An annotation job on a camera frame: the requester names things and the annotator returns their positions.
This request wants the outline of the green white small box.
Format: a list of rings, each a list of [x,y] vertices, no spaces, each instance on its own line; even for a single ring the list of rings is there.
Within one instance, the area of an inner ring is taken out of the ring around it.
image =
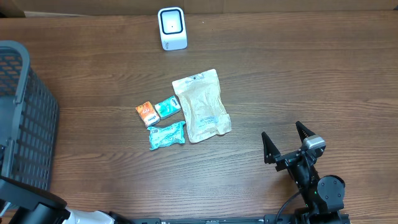
[[[180,103],[175,96],[171,96],[160,103],[155,104],[155,110],[161,119],[166,119],[181,110]]]

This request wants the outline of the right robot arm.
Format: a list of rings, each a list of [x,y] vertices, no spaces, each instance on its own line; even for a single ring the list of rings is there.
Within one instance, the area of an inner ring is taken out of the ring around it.
[[[345,182],[337,175],[320,177],[315,168],[325,151],[325,140],[300,121],[295,123],[302,145],[282,155],[263,132],[264,162],[275,164],[276,171],[287,170],[298,192],[293,194],[275,215],[265,215],[265,223],[350,223],[344,208]]]

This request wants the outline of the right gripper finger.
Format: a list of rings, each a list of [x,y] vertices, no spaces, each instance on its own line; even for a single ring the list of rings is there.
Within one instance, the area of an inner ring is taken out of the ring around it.
[[[300,137],[301,143],[304,143],[305,139],[313,139],[316,137],[316,134],[309,130],[304,124],[302,124],[300,121],[297,121],[295,123],[298,135]]]
[[[261,136],[264,147],[264,162],[266,164],[276,163],[276,158],[280,156],[278,148],[265,132],[262,132]]]

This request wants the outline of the beige plastic pouch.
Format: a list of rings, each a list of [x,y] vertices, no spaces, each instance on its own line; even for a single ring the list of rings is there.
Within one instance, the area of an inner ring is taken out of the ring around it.
[[[215,69],[172,82],[179,99],[191,143],[198,143],[232,130],[231,118],[221,101],[221,88]]]

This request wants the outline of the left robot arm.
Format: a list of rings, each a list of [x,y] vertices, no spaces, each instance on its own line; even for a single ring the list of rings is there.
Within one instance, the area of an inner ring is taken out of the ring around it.
[[[1,216],[17,206],[13,224],[133,224],[114,212],[84,212],[67,207],[66,201],[46,191],[1,177]]]

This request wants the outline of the teal packet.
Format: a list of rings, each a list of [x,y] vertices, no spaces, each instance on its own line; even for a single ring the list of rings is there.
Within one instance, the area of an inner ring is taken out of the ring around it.
[[[149,126],[147,130],[150,131],[149,142],[151,151],[173,144],[185,144],[184,126],[184,121],[179,121],[164,128]]]

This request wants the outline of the orange snack packet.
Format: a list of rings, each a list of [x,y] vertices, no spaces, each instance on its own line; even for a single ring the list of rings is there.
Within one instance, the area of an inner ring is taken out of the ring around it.
[[[146,127],[153,126],[160,121],[160,116],[157,114],[150,101],[137,106],[136,111]]]

